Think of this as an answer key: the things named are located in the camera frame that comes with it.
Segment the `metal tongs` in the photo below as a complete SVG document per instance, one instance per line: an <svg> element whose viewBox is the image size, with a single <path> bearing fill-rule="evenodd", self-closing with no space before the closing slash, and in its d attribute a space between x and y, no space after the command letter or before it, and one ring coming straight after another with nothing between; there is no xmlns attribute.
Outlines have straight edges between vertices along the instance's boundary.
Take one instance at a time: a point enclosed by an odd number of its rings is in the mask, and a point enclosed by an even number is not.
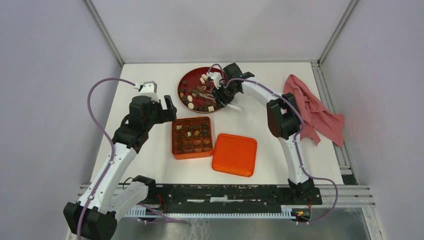
<svg viewBox="0 0 424 240"><path fill-rule="evenodd" d="M191 93L192 93L193 96L196 95L196 96L202 97L202 98L210 101L211 103L215 103L215 105L217 106L216 98L212 95L211 92L206 91L206 87L198 86L197 89L192 88ZM244 111L243 107L236 106L236 105L233 105L233 104L230 104L230 103L226 103L224 106L229 108L229 109L233 109L233 110L236 110L236 111L239 111L239 112Z"/></svg>

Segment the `orange chocolate box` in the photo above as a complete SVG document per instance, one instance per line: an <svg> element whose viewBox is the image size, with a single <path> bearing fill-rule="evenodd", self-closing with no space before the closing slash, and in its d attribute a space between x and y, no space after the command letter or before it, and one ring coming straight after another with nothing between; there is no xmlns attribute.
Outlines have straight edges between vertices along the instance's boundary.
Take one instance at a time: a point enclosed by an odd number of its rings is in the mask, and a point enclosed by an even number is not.
<svg viewBox="0 0 424 240"><path fill-rule="evenodd" d="M208 130L210 135L203 135ZM179 118L171 125L171 153L176 160L207 158L214 154L212 121L207 116Z"/></svg>

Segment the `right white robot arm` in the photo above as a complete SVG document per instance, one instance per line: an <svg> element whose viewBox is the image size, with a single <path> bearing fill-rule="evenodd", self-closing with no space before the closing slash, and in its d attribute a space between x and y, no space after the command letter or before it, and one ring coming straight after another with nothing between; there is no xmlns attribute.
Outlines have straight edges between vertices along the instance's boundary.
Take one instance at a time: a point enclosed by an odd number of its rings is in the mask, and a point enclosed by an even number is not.
<svg viewBox="0 0 424 240"><path fill-rule="evenodd" d="M306 201L315 184L303 161L300 133L304 121L295 96L270 89L251 72L242 72L236 63L219 72L209 69L205 75L214 84L212 95L217 108L229 107L238 93L252 97L266 108L268 129L280 142L288 167L289 199L295 204Z"/></svg>

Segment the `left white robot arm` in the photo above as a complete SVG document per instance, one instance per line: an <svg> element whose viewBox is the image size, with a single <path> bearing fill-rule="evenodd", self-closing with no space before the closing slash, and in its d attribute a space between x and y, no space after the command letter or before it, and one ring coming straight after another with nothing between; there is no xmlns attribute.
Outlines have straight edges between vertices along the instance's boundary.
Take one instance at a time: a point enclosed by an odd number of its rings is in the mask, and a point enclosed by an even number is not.
<svg viewBox="0 0 424 240"><path fill-rule="evenodd" d="M129 113L109 140L111 151L94 181L75 203L65 205L64 217L77 239L110 240L131 208L141 201L151 204L156 200L157 190L152 187L156 181L149 177L137 176L123 192L114 193L153 126L176 121L177 108L171 96L165 95L164 100L166 109L150 95L132 98Z"/></svg>

